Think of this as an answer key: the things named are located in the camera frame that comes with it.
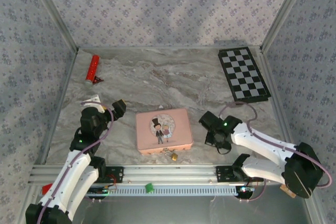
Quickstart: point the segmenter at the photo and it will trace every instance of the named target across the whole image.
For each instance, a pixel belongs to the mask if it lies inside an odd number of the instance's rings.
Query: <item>black and white checkerboard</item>
[[[248,47],[220,50],[218,56],[235,101],[252,103],[271,97]]]

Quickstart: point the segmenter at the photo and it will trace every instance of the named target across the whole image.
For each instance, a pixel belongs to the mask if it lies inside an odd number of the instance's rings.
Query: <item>robotic arm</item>
[[[126,104],[119,100],[112,106],[114,107],[113,121],[116,121],[124,115]],[[67,160],[52,187],[39,204],[30,204],[27,208],[27,224],[36,224],[41,215],[41,224],[71,224],[89,188],[98,178],[105,177],[105,159],[95,157],[100,143],[84,152],[83,150],[99,140],[100,135],[112,120],[111,114],[97,104],[90,104],[82,110],[81,114],[81,127],[76,130]]]
[[[323,176],[323,171],[314,163],[288,151],[292,149],[304,153],[319,163],[315,152],[308,144],[286,143],[254,129],[252,129],[254,134],[251,134],[247,124],[240,119],[228,116],[222,120],[210,111],[207,111],[199,122],[208,130],[206,144],[227,150],[231,150],[232,144],[241,145],[267,158],[260,159],[241,154],[233,164],[233,169],[237,173],[285,184],[293,193],[303,198],[311,196]]]

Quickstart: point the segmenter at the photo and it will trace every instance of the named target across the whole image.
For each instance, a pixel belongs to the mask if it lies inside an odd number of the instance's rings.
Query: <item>marble surface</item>
[[[101,60],[97,76],[104,82],[87,88],[84,80],[92,54]],[[230,88],[218,59],[218,49],[100,49],[80,50],[72,71],[66,97],[51,142],[47,164],[62,164],[66,160],[75,130],[80,126],[80,102],[98,94],[103,103],[118,99],[127,103],[127,111],[115,122],[110,135],[100,145],[96,155],[107,164],[230,164],[240,153],[251,153],[234,146],[227,155],[204,144],[206,130],[198,120],[210,110],[216,115],[226,102],[233,101]],[[176,162],[164,154],[141,155],[136,149],[135,115],[139,112],[172,108],[187,108],[194,145],[188,151],[178,151]],[[258,121],[253,127],[280,138],[270,102],[254,103]],[[226,114],[243,121],[251,118],[251,109],[228,109]]]

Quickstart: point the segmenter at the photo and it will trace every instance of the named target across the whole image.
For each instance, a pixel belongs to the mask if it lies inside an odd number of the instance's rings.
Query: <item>red cylinder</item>
[[[86,79],[85,79],[86,82],[88,83],[91,82],[91,84],[93,84],[94,77],[96,76],[98,63],[99,63],[99,56],[93,55],[88,74],[86,75]]]

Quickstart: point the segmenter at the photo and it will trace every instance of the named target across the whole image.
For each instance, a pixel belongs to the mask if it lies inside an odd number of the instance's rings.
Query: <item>cartoon groom figure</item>
[[[155,136],[158,139],[158,144],[163,144],[163,133],[161,131],[161,124],[159,123],[159,120],[157,118],[154,118],[152,122],[154,123],[154,128],[156,129]]]

